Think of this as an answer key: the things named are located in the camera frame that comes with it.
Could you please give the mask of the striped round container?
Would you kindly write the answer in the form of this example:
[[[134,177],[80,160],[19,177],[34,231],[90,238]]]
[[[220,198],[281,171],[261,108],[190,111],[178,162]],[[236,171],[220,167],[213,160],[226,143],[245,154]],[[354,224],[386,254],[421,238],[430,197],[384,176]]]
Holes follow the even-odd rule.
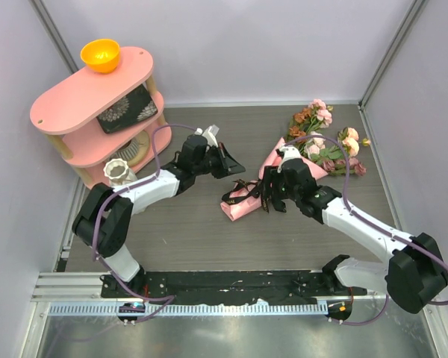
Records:
[[[116,151],[115,157],[125,161],[132,160],[137,156],[139,147],[139,142],[136,139],[132,139]]]

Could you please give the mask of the round wooden disc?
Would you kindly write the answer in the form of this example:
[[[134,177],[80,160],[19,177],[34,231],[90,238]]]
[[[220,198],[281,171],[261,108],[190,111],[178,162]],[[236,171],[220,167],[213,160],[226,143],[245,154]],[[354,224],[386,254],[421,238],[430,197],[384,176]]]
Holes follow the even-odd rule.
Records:
[[[136,156],[128,161],[131,167],[140,163],[148,154],[150,148],[150,136],[147,131],[141,131],[134,139],[137,141],[138,151]]]

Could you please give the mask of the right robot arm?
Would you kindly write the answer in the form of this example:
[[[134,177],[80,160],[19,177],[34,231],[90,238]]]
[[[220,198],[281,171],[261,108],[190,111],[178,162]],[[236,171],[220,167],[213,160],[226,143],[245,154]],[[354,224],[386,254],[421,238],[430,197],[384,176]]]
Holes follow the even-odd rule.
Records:
[[[292,201],[304,216],[344,233],[378,257],[376,263],[335,257],[322,276],[330,294],[347,287],[368,289],[388,295],[408,313],[418,313],[448,286],[448,269],[435,239],[404,233],[366,214],[337,190],[317,184],[300,159],[265,166],[261,198],[282,213],[285,201]]]

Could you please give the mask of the white ribbed vase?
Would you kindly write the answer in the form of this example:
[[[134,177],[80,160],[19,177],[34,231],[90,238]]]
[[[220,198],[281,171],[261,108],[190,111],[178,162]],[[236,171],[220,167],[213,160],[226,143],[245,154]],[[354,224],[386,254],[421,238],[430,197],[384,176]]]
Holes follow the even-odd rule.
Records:
[[[103,172],[108,179],[109,185],[112,187],[127,185],[137,180],[134,171],[128,166],[128,163],[121,158],[112,159],[106,162]]]

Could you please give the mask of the orange plastic bowl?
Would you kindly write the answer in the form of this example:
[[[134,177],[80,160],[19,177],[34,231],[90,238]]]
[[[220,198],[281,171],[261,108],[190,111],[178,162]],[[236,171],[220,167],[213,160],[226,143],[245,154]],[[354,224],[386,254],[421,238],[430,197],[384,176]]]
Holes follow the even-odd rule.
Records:
[[[97,39],[81,49],[80,58],[88,69],[108,74],[119,65],[120,45],[112,39]]]

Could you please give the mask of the black floral patterned tray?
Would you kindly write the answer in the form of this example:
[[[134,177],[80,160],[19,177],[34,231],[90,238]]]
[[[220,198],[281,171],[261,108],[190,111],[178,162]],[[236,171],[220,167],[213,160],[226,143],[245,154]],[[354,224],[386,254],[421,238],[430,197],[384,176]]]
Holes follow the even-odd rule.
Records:
[[[158,108],[148,90],[140,85],[101,112],[97,120],[106,134],[113,134],[143,122],[157,113]]]

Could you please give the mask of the pink three-tier shelf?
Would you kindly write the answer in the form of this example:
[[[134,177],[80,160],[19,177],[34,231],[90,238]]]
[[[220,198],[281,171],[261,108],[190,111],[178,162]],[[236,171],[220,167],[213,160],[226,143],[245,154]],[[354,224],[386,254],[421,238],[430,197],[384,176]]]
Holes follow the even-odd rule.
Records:
[[[31,106],[31,123],[52,143],[85,186],[105,182],[106,159],[132,138],[147,132],[155,136],[157,151],[170,143],[165,125],[164,98],[152,77],[153,58],[145,49],[121,49],[118,67],[109,74],[83,68],[45,91]],[[149,119],[114,134],[106,134],[96,117],[139,85],[150,92],[158,112]]]

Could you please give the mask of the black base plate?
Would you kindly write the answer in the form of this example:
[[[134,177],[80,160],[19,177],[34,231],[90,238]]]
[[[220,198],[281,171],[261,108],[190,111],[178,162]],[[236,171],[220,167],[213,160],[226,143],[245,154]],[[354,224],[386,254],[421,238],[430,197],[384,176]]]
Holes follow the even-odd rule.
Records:
[[[315,304],[320,296],[360,295],[329,274],[301,271],[140,271],[127,287],[174,305],[242,306],[262,300],[272,306]]]

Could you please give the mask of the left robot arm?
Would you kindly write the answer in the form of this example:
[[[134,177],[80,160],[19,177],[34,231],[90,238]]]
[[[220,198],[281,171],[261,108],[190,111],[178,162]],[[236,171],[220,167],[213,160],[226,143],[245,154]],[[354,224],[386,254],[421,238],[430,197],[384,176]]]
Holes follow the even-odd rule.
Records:
[[[96,184],[75,217],[72,232],[119,278],[119,290],[127,297],[137,297],[144,279],[142,266],[125,245],[131,217],[185,192],[200,175],[222,179],[245,171],[223,143],[210,144],[203,135],[190,135],[156,175],[114,188]]]

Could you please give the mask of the pink wrapping paper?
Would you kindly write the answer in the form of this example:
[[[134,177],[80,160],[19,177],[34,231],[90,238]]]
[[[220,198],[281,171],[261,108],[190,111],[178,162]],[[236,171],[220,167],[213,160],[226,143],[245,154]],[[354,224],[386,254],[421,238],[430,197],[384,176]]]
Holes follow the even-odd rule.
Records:
[[[221,209],[232,221],[261,207],[261,190],[258,187],[264,177],[264,169],[266,166],[278,166],[280,164],[281,158],[277,155],[276,150],[283,145],[284,139],[281,138],[261,165],[257,180],[238,179],[235,181],[234,188],[222,196]]]

